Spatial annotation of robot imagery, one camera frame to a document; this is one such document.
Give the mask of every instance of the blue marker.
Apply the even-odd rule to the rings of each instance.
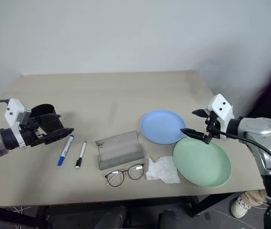
[[[62,154],[61,154],[61,156],[60,156],[60,159],[59,159],[59,162],[58,162],[58,166],[61,166],[61,165],[62,165],[62,163],[63,163],[63,161],[64,161],[64,159],[65,159],[65,156],[66,156],[66,154],[67,154],[67,152],[68,152],[68,150],[69,150],[70,144],[71,144],[71,142],[73,141],[73,139],[74,139],[74,135],[70,135],[70,136],[69,136],[69,139],[68,139],[68,141],[67,141],[67,143],[65,144],[65,147],[64,147],[64,149],[63,149],[63,152],[62,152]]]

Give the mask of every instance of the black eyeglass frame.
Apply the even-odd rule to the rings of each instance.
[[[130,170],[132,167],[134,167],[134,166],[142,166],[142,167],[143,167],[143,174],[141,175],[140,178],[137,178],[137,179],[131,178],[131,176],[130,176],[130,174],[129,174],[129,170]],[[112,185],[112,184],[110,183],[109,179],[108,179],[108,175],[110,175],[110,174],[113,173],[113,172],[121,172],[121,173],[122,173],[122,182],[121,182],[119,185],[116,185],[116,186]],[[129,176],[129,178],[130,178],[131,180],[139,180],[139,179],[141,179],[141,178],[143,177],[143,175],[144,175],[144,164],[134,164],[134,165],[130,166],[130,167],[127,168],[127,169],[118,169],[118,170],[114,170],[114,171],[108,173],[107,175],[105,175],[105,178],[107,179],[108,184],[111,185],[112,187],[118,187],[118,186],[122,185],[122,183],[123,183],[124,180],[125,180],[124,172],[128,172],[128,176]]]

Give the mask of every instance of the person's leg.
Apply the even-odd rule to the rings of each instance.
[[[259,206],[263,202],[266,202],[267,193],[264,189],[262,190],[254,190],[254,191],[247,191],[241,194],[241,199],[247,204],[248,206]]]
[[[231,205],[231,214],[235,218],[243,217],[253,206],[266,202],[267,193],[264,189],[247,191],[241,194]]]

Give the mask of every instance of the marker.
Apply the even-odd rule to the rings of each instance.
[[[79,155],[79,159],[76,161],[75,168],[77,168],[77,169],[79,169],[81,166],[81,161],[82,161],[83,153],[84,153],[84,150],[86,149],[86,146],[87,146],[87,142],[83,142],[83,145],[82,145],[82,148],[80,151],[80,155]]]
[[[61,154],[61,156],[60,156],[60,159],[59,159],[59,162],[58,162],[58,166],[61,166],[61,165],[62,165],[62,163],[63,163],[63,161],[64,161],[64,159],[65,159],[65,156],[67,155],[67,152],[68,152],[68,150],[69,150],[70,144],[71,144],[71,142],[73,141],[73,139],[74,139],[74,135],[70,135],[70,136],[69,136],[69,139],[68,139],[68,141],[67,141],[67,143],[65,144],[65,147],[64,147],[64,149],[63,149],[63,152],[62,152],[62,154]]]

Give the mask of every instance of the white wall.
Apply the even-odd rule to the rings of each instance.
[[[0,93],[21,74],[188,69],[244,113],[271,73],[271,1],[0,0]]]

